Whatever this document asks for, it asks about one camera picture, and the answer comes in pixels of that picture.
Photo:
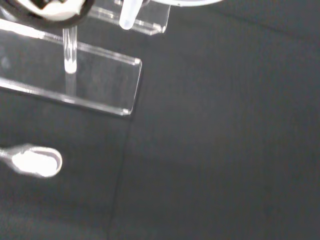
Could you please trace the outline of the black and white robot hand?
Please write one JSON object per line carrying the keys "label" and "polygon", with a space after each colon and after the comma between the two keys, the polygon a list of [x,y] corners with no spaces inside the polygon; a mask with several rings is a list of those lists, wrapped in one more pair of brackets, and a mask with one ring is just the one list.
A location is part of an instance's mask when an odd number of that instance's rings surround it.
{"label": "black and white robot hand", "polygon": [[70,28],[83,21],[94,0],[2,0],[0,7],[33,27]]}

